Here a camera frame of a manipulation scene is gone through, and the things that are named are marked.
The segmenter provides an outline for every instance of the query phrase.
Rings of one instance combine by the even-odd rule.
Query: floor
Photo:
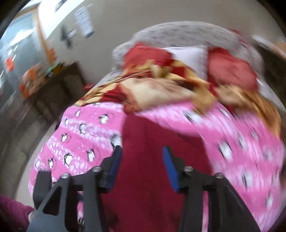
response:
[[[32,196],[29,193],[28,190],[28,181],[29,181],[29,174],[30,174],[30,168],[34,163],[34,160],[36,159],[38,153],[40,152],[41,148],[44,146],[44,144],[49,140],[49,138],[52,136],[52,134],[55,131],[55,125],[56,123],[52,124],[52,126],[49,128],[49,130],[46,132],[46,134],[43,136],[41,141],[39,142],[38,146],[34,150],[31,158],[28,161],[28,164],[23,172],[23,176],[20,180],[15,200],[21,202],[24,205],[34,206]]]

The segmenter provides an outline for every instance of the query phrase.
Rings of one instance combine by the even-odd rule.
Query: metal bolt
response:
[[[216,177],[217,179],[222,179],[222,178],[224,178],[225,176],[224,176],[223,173],[218,172],[218,173],[215,174],[215,177]]]
[[[95,166],[91,169],[93,172],[101,172],[102,168],[100,166]]]
[[[71,175],[70,175],[69,173],[65,172],[63,175],[61,175],[61,178],[67,179],[67,178],[69,178],[70,176],[71,176]]]
[[[186,171],[186,172],[191,172],[191,171],[193,171],[193,170],[194,170],[194,168],[191,167],[191,166],[186,166],[186,167],[184,167],[184,171]]]

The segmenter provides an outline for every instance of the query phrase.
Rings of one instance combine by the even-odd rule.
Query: bed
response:
[[[136,42],[154,47],[205,45],[222,47],[247,61],[259,77],[259,92],[281,112],[285,108],[263,78],[260,54],[242,41],[237,33],[203,22],[171,22],[148,27],[113,50],[112,71],[97,85],[114,80],[123,72],[124,55]],[[280,213],[279,171],[284,146],[254,114],[232,118],[227,108],[217,103],[204,116],[193,112],[190,101],[159,106],[136,113],[160,126],[188,136],[200,136],[213,172],[223,172],[238,191],[261,231],[268,231]],[[44,145],[31,168],[29,191],[32,194],[38,170],[52,170],[52,181],[69,172],[83,174],[122,146],[123,106],[113,102],[71,106],[64,113],[58,130]],[[79,204],[78,217],[83,217]],[[208,215],[204,213],[203,231]]]

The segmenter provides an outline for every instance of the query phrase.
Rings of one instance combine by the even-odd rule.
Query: penguin print blanket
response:
[[[250,112],[232,115],[218,102],[201,116],[190,101],[135,114],[178,134],[201,137],[212,172],[224,173],[262,232],[272,226],[281,207],[279,173],[284,148],[259,117]],[[123,105],[114,102],[69,107],[59,128],[34,161],[29,177],[30,193],[39,170],[51,170],[52,181],[56,182],[62,173],[79,175],[100,165],[117,145],[122,146],[126,117]],[[83,217],[80,204],[78,217]],[[207,222],[208,215],[204,212],[203,231],[207,231]]]

